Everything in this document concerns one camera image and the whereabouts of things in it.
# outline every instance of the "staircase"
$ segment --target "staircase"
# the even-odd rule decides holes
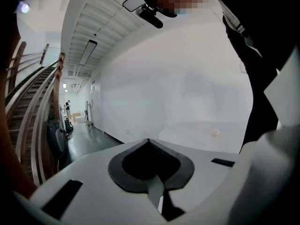
[[[8,95],[6,98],[7,104],[9,103],[10,99],[13,97],[13,95],[32,77],[34,76],[38,71],[43,69],[43,67],[37,69],[35,72],[33,72],[31,75],[26,77],[12,92]],[[34,95],[36,94],[38,88],[42,85],[42,83],[45,81],[45,79],[50,75],[51,72],[55,67],[50,67],[48,68],[41,76],[30,86],[28,91],[23,95],[22,99],[19,101],[13,115],[12,119],[8,125],[8,131],[9,135],[11,138],[12,145],[14,149],[16,149],[16,143],[19,135],[19,130],[21,127],[21,123],[23,121],[24,115],[29,107],[29,104],[31,100],[33,99]],[[54,78],[54,75],[52,75],[51,79],[47,83],[46,87],[42,91],[42,96],[38,100],[38,103],[34,109],[33,115],[31,117],[30,123],[29,123],[29,128],[27,132],[27,138],[26,138],[26,146],[25,146],[25,156],[24,160],[22,161],[23,166],[25,167],[25,171],[28,174],[28,176],[33,179],[32,175],[32,167],[31,167],[31,139],[32,139],[32,131],[33,131],[33,126],[36,120],[37,112],[39,105],[41,103],[41,100],[49,87],[49,84],[51,83],[52,79]]]
[[[7,106],[7,104],[9,103],[9,101],[11,100],[11,98],[14,96],[14,94],[31,78],[34,76],[34,74],[36,74],[38,71],[40,71],[41,69],[43,69],[43,67],[39,67],[37,70],[35,70],[32,74],[30,74],[29,76],[27,76],[23,81],[21,81],[5,98],[5,106]]]

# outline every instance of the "white wall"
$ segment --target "white wall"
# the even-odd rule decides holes
[[[35,31],[61,32],[69,0],[23,0],[30,5],[28,13],[18,16]]]
[[[45,34],[44,33],[36,33],[33,29],[31,29],[26,23],[24,23],[22,20],[17,19],[17,23],[18,23],[18,29],[21,35],[21,40],[20,43],[22,41],[25,41],[27,43],[24,54],[29,54],[29,53],[39,53],[41,52],[44,48],[45,48]],[[35,58],[38,55],[32,55],[32,56],[26,56],[24,58],[22,58],[22,61],[26,61],[32,58]],[[29,65],[32,62],[28,62],[28,63],[24,63],[22,64],[19,69]],[[41,65],[34,64],[32,66],[30,66],[29,68],[21,71],[20,73],[18,73],[17,78],[16,78],[16,82],[15,85],[17,86],[19,84],[19,82],[21,82],[25,77],[27,77],[28,75],[30,75],[32,72],[34,72],[36,69],[38,69]]]
[[[90,94],[90,81],[86,82],[84,84],[84,86],[81,88],[80,92],[78,93],[78,104],[80,105],[80,107],[83,108],[83,111],[86,109],[86,101],[91,100],[91,94]]]
[[[59,95],[59,103],[60,105],[63,107],[64,104],[66,103],[66,98],[65,98],[65,94],[64,93],[60,93]]]
[[[58,47],[49,47],[46,53],[43,66],[47,67],[48,65],[54,63],[60,56],[60,48]]]
[[[144,25],[91,79],[94,125],[123,142],[159,138],[238,153],[252,107],[239,63],[212,12],[181,16],[161,30]]]
[[[65,102],[70,100],[71,103],[71,113],[82,113],[84,114],[85,103],[90,100],[90,90],[88,86],[84,86],[82,90],[74,94],[72,92],[65,93]]]
[[[44,59],[43,66],[48,66],[54,61],[56,61],[60,54],[60,36],[56,33],[48,33],[48,32],[35,32],[31,27],[29,27],[26,23],[24,23],[21,19],[17,19],[18,23],[18,29],[21,35],[21,39],[19,42],[19,45],[21,42],[26,42],[26,48],[24,51],[24,54],[30,54],[30,53],[39,53],[42,52],[45,48],[47,43],[50,43],[50,47],[47,51],[46,57]],[[22,69],[26,66],[28,66],[31,63],[34,63],[39,60],[41,56],[40,54],[33,54],[29,56],[22,57],[21,62],[28,61],[30,59],[36,58],[32,61],[28,61],[23,63],[19,66],[19,69]],[[23,71],[19,72],[16,78],[15,85],[17,86],[24,78],[26,78],[28,75],[30,75],[32,72],[34,72],[36,69],[41,67],[39,63],[33,64],[32,66],[24,69]]]

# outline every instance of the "hallway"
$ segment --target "hallway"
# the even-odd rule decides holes
[[[88,127],[85,123],[74,124],[74,131],[70,133],[68,141],[69,154],[66,165],[86,154],[112,148],[119,144],[93,126]]]

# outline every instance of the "light fixture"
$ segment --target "light fixture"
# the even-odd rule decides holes
[[[22,11],[22,13],[27,13],[29,12],[29,4],[20,1],[19,9]]]
[[[95,47],[97,46],[97,42],[93,41],[93,40],[89,40],[88,44],[86,45],[83,54],[81,56],[79,65],[85,65],[86,62],[88,61],[90,55],[92,54],[92,52],[94,51]]]

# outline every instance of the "black jacket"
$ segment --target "black jacket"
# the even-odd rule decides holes
[[[299,0],[222,0],[237,16],[255,48],[281,69],[299,43]]]

